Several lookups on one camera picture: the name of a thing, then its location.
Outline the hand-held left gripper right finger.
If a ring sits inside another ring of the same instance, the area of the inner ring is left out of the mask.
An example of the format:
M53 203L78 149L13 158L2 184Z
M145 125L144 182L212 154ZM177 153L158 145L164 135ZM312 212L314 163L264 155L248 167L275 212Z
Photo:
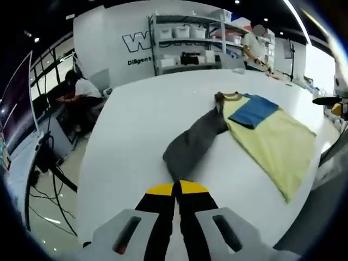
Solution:
M176 182L181 232L189 260L271 260L258 230L229 208L219 208L199 183Z

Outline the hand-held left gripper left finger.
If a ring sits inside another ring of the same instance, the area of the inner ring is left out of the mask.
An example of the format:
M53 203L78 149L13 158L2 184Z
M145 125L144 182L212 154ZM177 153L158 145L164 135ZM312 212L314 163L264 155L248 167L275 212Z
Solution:
M135 209L125 209L96 229L92 260L164 260L175 206L173 183L146 191Z

